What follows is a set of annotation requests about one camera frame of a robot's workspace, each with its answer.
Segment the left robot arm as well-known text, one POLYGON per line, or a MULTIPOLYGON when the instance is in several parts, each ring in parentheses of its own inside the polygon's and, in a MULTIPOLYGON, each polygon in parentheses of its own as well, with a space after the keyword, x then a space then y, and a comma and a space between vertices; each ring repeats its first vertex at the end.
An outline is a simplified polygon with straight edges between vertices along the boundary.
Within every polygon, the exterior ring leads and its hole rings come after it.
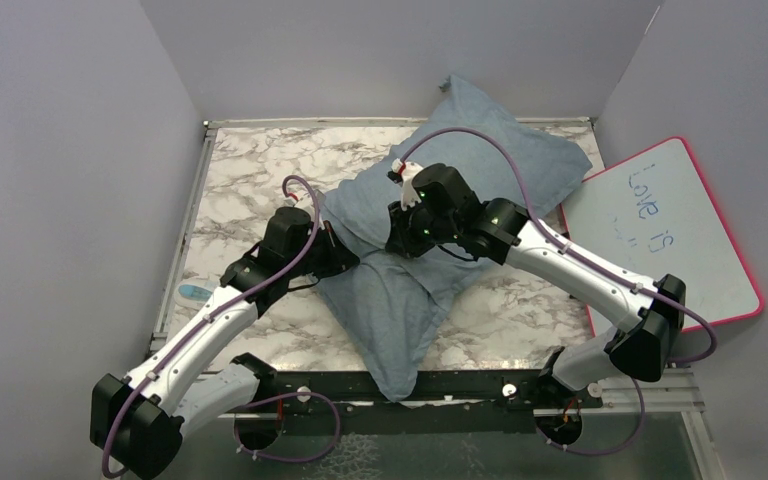
POLYGON ((215 357, 302 276, 316 280, 349 271, 358 257, 331 223, 295 207, 269 219, 261 241, 232 262, 197 314, 159 351, 122 377, 103 376, 91 394, 91 442, 102 451, 102 474, 154 479, 185 436, 242 402, 250 410, 273 401, 274 384, 245 366, 197 381, 215 357))

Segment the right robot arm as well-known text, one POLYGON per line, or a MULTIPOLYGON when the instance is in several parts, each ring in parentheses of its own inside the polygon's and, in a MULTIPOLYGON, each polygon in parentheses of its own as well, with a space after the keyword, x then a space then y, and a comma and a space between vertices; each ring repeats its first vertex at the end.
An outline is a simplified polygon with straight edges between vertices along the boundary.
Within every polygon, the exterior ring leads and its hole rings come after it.
POLYGON ((489 259, 536 275, 610 321, 605 333, 550 356, 536 383, 545 404, 560 407, 609 377, 660 380, 683 326, 683 281, 654 280, 578 251, 526 208, 504 198, 480 201, 451 166, 395 160, 387 176, 401 197, 388 207, 386 251, 414 259, 456 245, 467 261, 489 259))

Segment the patchwork and blue pillowcase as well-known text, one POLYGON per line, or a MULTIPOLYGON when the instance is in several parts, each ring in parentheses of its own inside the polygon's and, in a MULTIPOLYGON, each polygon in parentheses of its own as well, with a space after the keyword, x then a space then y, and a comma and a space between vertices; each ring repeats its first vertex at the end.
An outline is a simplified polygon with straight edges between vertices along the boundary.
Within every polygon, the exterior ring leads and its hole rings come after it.
POLYGON ((576 143, 521 125, 468 81, 453 75, 446 86, 447 97, 424 124, 383 160, 327 192, 320 206, 359 264, 322 280, 318 292, 380 392, 394 402, 412 393, 455 297, 489 262, 464 262, 440 251, 404 259, 386 251, 388 206, 400 198, 387 178, 392 162, 407 157, 423 166, 454 167, 480 199, 531 203, 541 216, 577 189, 592 166, 576 143))

